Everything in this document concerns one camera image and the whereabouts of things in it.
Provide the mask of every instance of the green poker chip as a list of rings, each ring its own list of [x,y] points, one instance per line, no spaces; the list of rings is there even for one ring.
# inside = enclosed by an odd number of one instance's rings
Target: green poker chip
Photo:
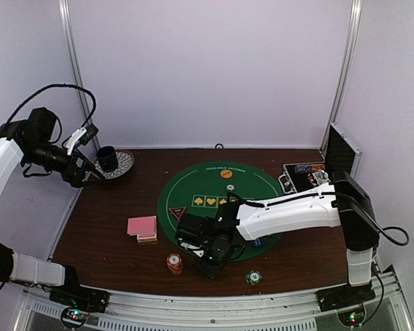
[[[246,276],[247,284],[256,285],[262,280],[262,274],[259,271],[250,271]]]

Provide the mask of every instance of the blue poker chip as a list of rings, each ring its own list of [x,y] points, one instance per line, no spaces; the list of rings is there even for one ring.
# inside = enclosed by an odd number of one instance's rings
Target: blue poker chip
[[[262,248],[265,245],[265,239],[264,238],[258,238],[256,240],[252,240],[250,242],[250,244],[254,247],[254,248]]]

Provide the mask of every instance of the red triangle sign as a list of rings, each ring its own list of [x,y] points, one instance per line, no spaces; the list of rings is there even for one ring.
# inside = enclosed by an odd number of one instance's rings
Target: red triangle sign
[[[186,212],[187,207],[169,208],[169,211],[179,221],[182,215]]]

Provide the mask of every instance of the decorative plate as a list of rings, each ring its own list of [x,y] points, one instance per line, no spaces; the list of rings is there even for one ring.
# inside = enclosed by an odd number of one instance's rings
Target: decorative plate
[[[102,173],[106,179],[115,179],[122,176],[131,169],[133,163],[135,162],[135,157],[128,150],[115,150],[115,153],[117,153],[118,168],[112,172],[104,172],[101,169],[98,160],[94,161],[95,168]]]

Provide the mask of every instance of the poker chip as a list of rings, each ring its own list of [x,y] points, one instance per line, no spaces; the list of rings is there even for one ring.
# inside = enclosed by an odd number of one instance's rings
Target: poker chip
[[[224,179],[230,179],[233,177],[233,171],[231,170],[222,170],[221,177]]]
[[[250,271],[246,276],[247,284],[256,285],[262,280],[262,274],[259,271]]]
[[[254,248],[262,248],[265,245],[265,239],[264,238],[258,238],[256,240],[252,240],[250,242],[250,245]]]
[[[226,186],[226,190],[229,191],[229,192],[232,192],[232,191],[235,190],[235,186],[233,184],[228,184]]]
[[[170,254],[167,257],[167,266],[173,274],[181,274],[184,269],[182,258],[178,254]]]

